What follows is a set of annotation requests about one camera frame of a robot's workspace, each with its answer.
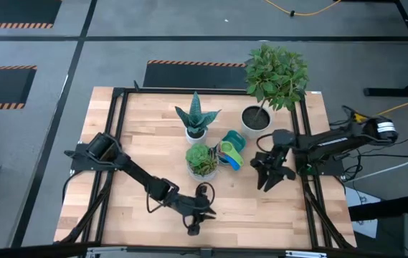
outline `white pot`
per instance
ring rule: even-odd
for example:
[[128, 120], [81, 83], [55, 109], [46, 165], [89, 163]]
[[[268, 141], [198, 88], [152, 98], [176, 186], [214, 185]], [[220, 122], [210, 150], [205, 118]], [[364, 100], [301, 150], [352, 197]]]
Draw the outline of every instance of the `white pot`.
[[204, 130], [204, 134], [200, 138], [193, 138], [189, 136], [188, 130], [184, 128], [184, 134], [186, 135], [186, 139], [188, 140], [188, 143], [190, 144], [195, 144], [195, 143], [205, 143], [205, 140], [207, 139], [207, 130]]
[[210, 180], [212, 180], [216, 175], [217, 175], [217, 171], [218, 171], [218, 167], [215, 168], [215, 170], [213, 170], [210, 174], [207, 174], [205, 176], [200, 176], [200, 175], [196, 175], [191, 167], [189, 166], [189, 163], [186, 162], [186, 166], [188, 167], [188, 174], [196, 181], [198, 182], [208, 182]]
[[262, 132], [264, 130], [269, 128], [270, 124], [272, 123], [272, 116], [270, 116], [269, 112], [267, 111], [267, 109], [265, 107], [262, 107], [262, 109], [266, 111], [267, 115], [269, 115], [269, 124], [267, 125], [266, 128], [261, 129], [261, 130], [251, 129], [247, 125], [245, 125], [244, 120], [242, 119], [242, 114], [244, 113], [244, 111], [247, 108], [251, 108], [251, 107], [257, 107], [258, 108], [259, 106], [256, 106], [256, 105], [248, 106], [240, 113], [240, 120], [242, 121], [242, 134], [244, 136], [247, 136], [249, 139], [257, 139], [262, 135]]

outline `yellow cable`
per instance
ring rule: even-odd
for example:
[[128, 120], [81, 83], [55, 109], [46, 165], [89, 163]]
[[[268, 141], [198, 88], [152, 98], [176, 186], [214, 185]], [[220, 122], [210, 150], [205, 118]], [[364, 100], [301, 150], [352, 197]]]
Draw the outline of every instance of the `yellow cable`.
[[[291, 13], [290, 11], [287, 11], [287, 10], [283, 9], [282, 7], [280, 7], [280, 6], [278, 6], [278, 5], [274, 4], [274, 3], [272, 3], [272, 2], [269, 1], [269, 0], [264, 0], [264, 1], [266, 1], [266, 2], [269, 3], [269, 4], [272, 4], [273, 6], [277, 7], [279, 10], [281, 10], [281, 11], [287, 13], [287, 14], [290, 14], [290, 13]], [[298, 16], [313, 16], [313, 15], [316, 15], [316, 14], [321, 13], [322, 11], [325, 11], [325, 10], [329, 9], [329, 8], [332, 7], [333, 5], [339, 3], [340, 1], [341, 1], [341, 0], [338, 0], [338, 1], [336, 1], [336, 2], [334, 2], [334, 3], [332, 3], [332, 4], [330, 4], [329, 6], [327, 6], [327, 7], [323, 8], [323, 9], [321, 9], [320, 11], [316, 11], [316, 12], [308, 13], [308, 14], [301, 14], [301, 13], [295, 12], [294, 15], [298, 15]]]
[[404, 103], [404, 104], [398, 105], [396, 107], [392, 107], [392, 108], [390, 108], [388, 110], [382, 111], [382, 112], [378, 113], [377, 115], [382, 115], [382, 114], [388, 113], [390, 111], [396, 110], [398, 108], [406, 107], [407, 105], [408, 105], [408, 103]]

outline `small succulent plant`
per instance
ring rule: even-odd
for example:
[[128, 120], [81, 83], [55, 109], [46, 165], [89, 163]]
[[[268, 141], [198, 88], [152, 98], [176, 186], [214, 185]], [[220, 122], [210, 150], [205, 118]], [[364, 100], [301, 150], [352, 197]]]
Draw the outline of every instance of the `small succulent plant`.
[[218, 115], [218, 111], [212, 111], [208, 113], [202, 113], [201, 102], [197, 92], [194, 92], [192, 98], [191, 107], [189, 108], [189, 114], [186, 114], [181, 108], [175, 107], [176, 113], [183, 121], [184, 126], [190, 133], [198, 133], [203, 130], [208, 130], [208, 125], [215, 120]]
[[201, 143], [194, 144], [186, 152], [186, 161], [194, 174], [205, 176], [217, 168], [217, 157], [209, 147]]

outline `plant soil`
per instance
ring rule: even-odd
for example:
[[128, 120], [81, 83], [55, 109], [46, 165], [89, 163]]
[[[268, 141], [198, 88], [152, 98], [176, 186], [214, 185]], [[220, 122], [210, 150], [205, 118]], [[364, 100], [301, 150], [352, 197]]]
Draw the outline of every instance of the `plant soil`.
[[189, 135], [191, 138], [194, 138], [194, 139], [199, 139], [199, 138], [202, 137], [202, 136], [204, 135], [204, 133], [205, 133], [204, 130], [202, 130], [202, 131], [200, 131], [200, 132], [197, 132], [197, 133], [191, 133], [191, 132], [189, 132], [189, 130], [187, 130], [187, 129], [186, 129], [186, 132], [188, 133], [188, 135]]
[[260, 107], [249, 107], [242, 113], [242, 122], [248, 128], [251, 128], [253, 130], [262, 130], [269, 125], [270, 117], [264, 109], [261, 110], [260, 114], [255, 120], [256, 113], [259, 109]]

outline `wooden tabletop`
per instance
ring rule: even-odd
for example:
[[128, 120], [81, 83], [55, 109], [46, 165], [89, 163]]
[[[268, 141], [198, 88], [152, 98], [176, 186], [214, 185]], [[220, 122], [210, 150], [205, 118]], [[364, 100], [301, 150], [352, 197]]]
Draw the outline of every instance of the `wooden tabletop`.
[[[88, 143], [97, 132], [104, 131], [112, 91], [112, 87], [94, 88], [82, 129], [83, 142]], [[193, 196], [199, 182], [192, 179], [186, 170], [184, 156], [190, 144], [186, 141], [183, 123], [174, 108], [179, 106], [188, 111], [191, 99], [192, 95], [130, 93], [120, 141], [123, 150], [144, 170], [174, 182], [180, 187], [180, 194]], [[228, 130], [240, 132], [240, 113], [248, 105], [256, 104], [256, 99], [250, 96], [201, 95], [200, 99], [203, 112], [222, 109], [209, 126], [209, 146], [216, 145]], [[328, 130], [321, 94], [308, 92], [306, 104], [312, 134]], [[278, 128], [293, 131], [290, 112], [282, 109], [270, 113], [273, 122], [266, 133]], [[298, 116], [302, 127], [300, 112]], [[266, 138], [261, 145], [270, 149], [272, 140]], [[242, 152], [245, 165], [239, 171], [219, 166], [217, 176], [211, 181], [216, 191], [212, 208], [217, 213], [217, 219], [202, 223], [199, 236], [188, 236], [181, 215], [172, 209], [162, 208], [149, 214], [142, 185], [124, 172], [115, 172], [102, 243], [310, 249], [299, 177], [295, 181], [284, 180], [267, 193], [257, 190], [257, 172], [249, 165], [256, 151], [255, 141], [248, 140]], [[291, 152], [287, 159], [284, 166], [295, 170]], [[93, 178], [94, 172], [88, 171], [70, 181], [55, 240], [67, 236], [87, 210]], [[327, 214], [346, 240], [355, 246], [342, 185], [335, 178], [327, 176], [321, 176], [321, 182]], [[315, 218], [319, 242], [323, 245], [320, 219], [316, 215]], [[91, 239], [95, 236], [96, 221], [97, 216], [92, 225]]]

